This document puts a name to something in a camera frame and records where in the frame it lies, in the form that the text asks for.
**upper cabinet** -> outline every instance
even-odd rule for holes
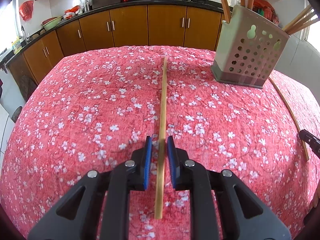
[[[115,47],[148,45],[148,14],[146,5],[110,10]]]
[[[214,50],[221,13],[188,7],[184,47]]]
[[[79,22],[87,50],[114,47],[109,11],[83,17]]]
[[[79,20],[58,28],[57,35],[65,57],[86,51]]]
[[[186,6],[148,5],[149,45],[183,46]]]

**plastic bag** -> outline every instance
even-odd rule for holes
[[[82,9],[80,5],[76,5],[73,8],[71,8],[70,10],[65,10],[64,14],[68,13],[68,12],[73,12],[76,13],[77,10]]]
[[[19,7],[19,14],[24,21],[32,18],[33,13],[33,0],[26,1]]]

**kitchen cabinet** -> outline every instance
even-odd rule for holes
[[[184,47],[214,50],[221,13],[188,7]]]
[[[110,20],[115,47],[148,45],[146,5],[112,9],[110,10]]]
[[[86,51],[79,20],[58,28],[57,35],[65,57]]]
[[[52,31],[44,36],[42,39],[45,51],[52,67],[58,64],[63,59],[63,53],[59,44],[56,31]]]
[[[149,45],[183,46],[186,6],[148,5]]]
[[[16,83],[20,89],[22,89],[22,84],[21,84],[21,77],[22,76],[27,76],[27,77],[31,78],[33,80],[33,82],[38,84],[35,76],[33,75],[33,73],[31,72],[31,70],[29,68],[29,65],[28,65],[23,53],[15,56],[9,62],[7,67],[10,70],[14,80],[16,81]]]
[[[226,18],[224,17],[224,14],[221,15],[221,21],[220,21],[220,27],[219,27],[219,33],[218,33],[218,38],[217,38],[217,42],[216,42],[216,46],[214,48],[214,51],[217,51],[217,47],[218,47],[218,43],[219,43],[219,39],[220,39],[220,34],[221,34],[221,29],[222,29],[222,21],[225,21]]]
[[[79,22],[87,50],[114,47],[109,11],[86,16]]]
[[[42,40],[36,41],[32,46],[27,48],[23,54],[28,62],[30,70],[39,84],[52,69]]]

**table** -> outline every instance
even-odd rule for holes
[[[153,138],[150,186],[132,192],[130,239],[190,239],[189,194],[165,172],[164,218],[154,220],[163,58],[168,58],[167,135],[207,169],[231,169],[289,227],[302,228],[320,162],[306,162],[297,129],[269,80],[262,90],[216,82],[215,52],[121,47],[65,57],[25,105],[8,142],[1,204],[19,231],[31,227],[87,171],[108,171]],[[299,122],[320,136],[310,90],[273,71]]]

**black tool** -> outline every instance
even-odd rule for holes
[[[167,141],[172,186],[190,191],[192,240],[218,240],[211,190],[215,191],[227,240],[291,240],[288,228],[232,171],[209,171],[190,160],[185,150]]]
[[[95,240],[104,199],[100,240],[128,239],[131,190],[145,191],[149,182],[152,140],[112,171],[89,171],[32,228],[28,240]]]
[[[302,141],[310,145],[313,153],[320,159],[320,139],[305,129],[299,132],[299,137]]]

